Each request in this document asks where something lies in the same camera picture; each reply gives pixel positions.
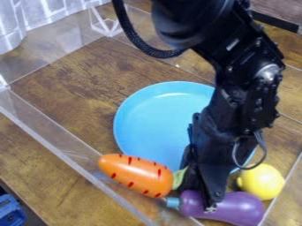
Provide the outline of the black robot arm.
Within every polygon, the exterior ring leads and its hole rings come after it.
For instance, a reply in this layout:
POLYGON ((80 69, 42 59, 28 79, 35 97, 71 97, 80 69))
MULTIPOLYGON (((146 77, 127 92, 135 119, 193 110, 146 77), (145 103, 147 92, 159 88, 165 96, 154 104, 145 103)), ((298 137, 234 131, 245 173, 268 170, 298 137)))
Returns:
POLYGON ((199 191, 203 210, 214 212, 230 172, 266 147, 262 129, 278 118, 284 55, 253 19, 249 0, 153 0, 153 20, 163 41, 193 49, 217 71, 210 103, 187 128, 178 188, 199 191))

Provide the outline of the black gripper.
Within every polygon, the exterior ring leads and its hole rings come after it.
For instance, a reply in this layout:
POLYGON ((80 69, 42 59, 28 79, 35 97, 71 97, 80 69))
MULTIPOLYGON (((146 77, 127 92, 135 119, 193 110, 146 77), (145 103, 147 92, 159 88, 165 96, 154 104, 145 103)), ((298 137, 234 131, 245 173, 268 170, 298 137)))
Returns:
POLYGON ((259 130, 250 135, 219 131, 207 109, 194 114, 187 134, 190 143, 179 166, 186 173, 178 190, 201 190, 205 212, 213 213, 226 197, 230 173, 258 167, 268 157, 268 145, 259 130))

